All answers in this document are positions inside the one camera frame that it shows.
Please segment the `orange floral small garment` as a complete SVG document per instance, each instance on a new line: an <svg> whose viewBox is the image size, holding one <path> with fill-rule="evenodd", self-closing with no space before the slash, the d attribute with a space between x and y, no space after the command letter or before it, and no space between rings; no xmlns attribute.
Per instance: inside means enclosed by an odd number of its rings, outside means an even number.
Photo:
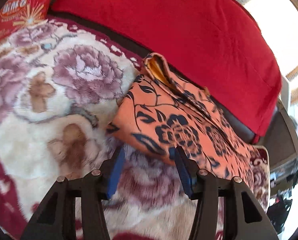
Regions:
<svg viewBox="0 0 298 240"><path fill-rule="evenodd" d="M158 53L144 59L144 72L135 78L107 133L168 164L182 147L200 168L253 184L255 148L236 135L206 88L176 75Z"/></svg>

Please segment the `red gift box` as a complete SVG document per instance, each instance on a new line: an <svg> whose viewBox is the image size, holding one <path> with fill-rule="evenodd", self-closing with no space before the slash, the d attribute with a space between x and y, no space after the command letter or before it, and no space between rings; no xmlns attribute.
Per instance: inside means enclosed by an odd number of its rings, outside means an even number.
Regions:
<svg viewBox="0 0 298 240"><path fill-rule="evenodd" d="M0 40L46 18L51 0L7 0L0 8Z"/></svg>

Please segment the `floral plush seat cover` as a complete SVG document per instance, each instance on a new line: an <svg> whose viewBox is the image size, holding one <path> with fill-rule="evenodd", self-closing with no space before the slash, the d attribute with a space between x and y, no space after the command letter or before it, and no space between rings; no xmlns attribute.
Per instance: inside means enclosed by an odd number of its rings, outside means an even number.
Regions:
<svg viewBox="0 0 298 240"><path fill-rule="evenodd" d="M143 72L137 55L57 19L0 41L0 226L12 238L20 239L58 176L84 177L122 147L118 189L104 203L110 236L187 239L196 202L173 164L107 133ZM268 154L253 147L249 187L267 209Z"/></svg>

